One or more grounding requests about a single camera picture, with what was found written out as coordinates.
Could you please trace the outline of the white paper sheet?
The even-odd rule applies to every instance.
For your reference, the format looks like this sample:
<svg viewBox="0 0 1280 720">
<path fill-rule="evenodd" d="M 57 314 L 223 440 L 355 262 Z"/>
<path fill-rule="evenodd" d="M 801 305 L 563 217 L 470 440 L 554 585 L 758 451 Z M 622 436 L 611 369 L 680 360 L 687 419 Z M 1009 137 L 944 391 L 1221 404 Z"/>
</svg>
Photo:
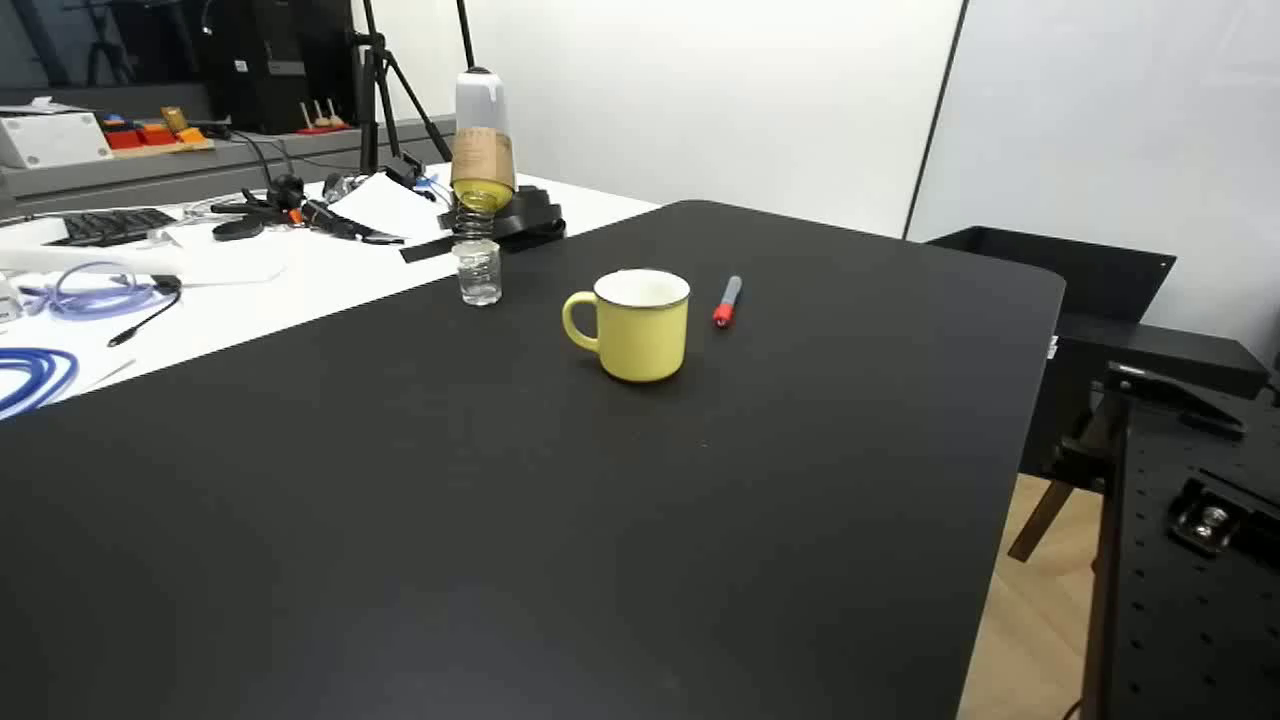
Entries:
<svg viewBox="0 0 1280 720">
<path fill-rule="evenodd" d="M 443 237 L 440 204 L 426 198 L 415 198 L 412 187 L 395 183 L 383 171 L 364 177 L 351 191 L 343 191 L 331 204 L 331 211 L 406 246 L 432 246 Z"/>
</svg>

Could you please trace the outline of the black keyboard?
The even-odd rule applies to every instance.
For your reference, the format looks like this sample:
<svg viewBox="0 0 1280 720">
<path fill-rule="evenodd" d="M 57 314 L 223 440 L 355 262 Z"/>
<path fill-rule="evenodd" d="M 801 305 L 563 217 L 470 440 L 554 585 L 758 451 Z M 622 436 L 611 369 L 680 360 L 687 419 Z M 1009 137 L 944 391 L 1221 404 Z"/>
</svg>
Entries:
<svg viewBox="0 0 1280 720">
<path fill-rule="evenodd" d="M 166 228 L 170 217 L 160 209 L 113 209 L 113 211 L 73 211 L 62 220 L 68 250 L 113 250 L 149 242 L 155 228 Z"/>
</svg>

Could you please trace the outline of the black perforated side table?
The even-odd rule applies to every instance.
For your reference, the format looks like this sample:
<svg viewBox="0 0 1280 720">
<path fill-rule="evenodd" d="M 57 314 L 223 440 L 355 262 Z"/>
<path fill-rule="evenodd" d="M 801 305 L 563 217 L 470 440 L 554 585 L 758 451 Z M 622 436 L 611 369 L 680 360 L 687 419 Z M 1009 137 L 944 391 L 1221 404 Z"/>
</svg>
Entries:
<svg viewBox="0 0 1280 720">
<path fill-rule="evenodd" d="M 1108 378 L 1079 720 L 1280 720 L 1280 408 Z"/>
</svg>

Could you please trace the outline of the yellow enamel mug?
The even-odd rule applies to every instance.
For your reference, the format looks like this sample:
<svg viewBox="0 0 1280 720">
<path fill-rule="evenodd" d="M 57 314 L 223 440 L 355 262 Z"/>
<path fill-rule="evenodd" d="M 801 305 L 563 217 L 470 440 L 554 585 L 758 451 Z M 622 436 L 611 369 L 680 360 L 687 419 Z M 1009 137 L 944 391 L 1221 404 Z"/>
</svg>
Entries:
<svg viewBox="0 0 1280 720">
<path fill-rule="evenodd" d="M 614 267 L 559 305 L 559 330 L 611 382 L 659 385 L 687 358 L 691 285 L 665 267 Z"/>
</svg>

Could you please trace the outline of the small clear glass jar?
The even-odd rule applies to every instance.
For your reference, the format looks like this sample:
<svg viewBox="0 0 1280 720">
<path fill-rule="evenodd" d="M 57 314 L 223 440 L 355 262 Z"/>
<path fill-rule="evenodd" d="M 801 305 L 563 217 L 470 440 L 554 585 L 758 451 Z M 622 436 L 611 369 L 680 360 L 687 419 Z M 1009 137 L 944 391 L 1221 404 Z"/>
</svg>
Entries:
<svg viewBox="0 0 1280 720">
<path fill-rule="evenodd" d="M 467 308 L 490 308 L 503 298 L 500 246 L 460 242 L 454 246 L 454 285 Z"/>
</svg>

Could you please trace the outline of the upside-down bottle on black stand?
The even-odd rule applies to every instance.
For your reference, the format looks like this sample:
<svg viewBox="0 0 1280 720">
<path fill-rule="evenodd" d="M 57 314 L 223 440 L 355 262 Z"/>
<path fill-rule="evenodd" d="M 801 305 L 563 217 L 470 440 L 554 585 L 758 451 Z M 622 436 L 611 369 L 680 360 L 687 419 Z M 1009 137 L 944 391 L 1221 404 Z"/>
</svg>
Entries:
<svg viewBox="0 0 1280 720">
<path fill-rule="evenodd" d="M 563 237 L 559 204 L 544 187 L 515 182 L 503 81 L 489 69 L 467 69 L 454 81 L 451 171 L 440 228 L 446 246 L 497 242 L 503 251 L 527 251 Z"/>
</svg>

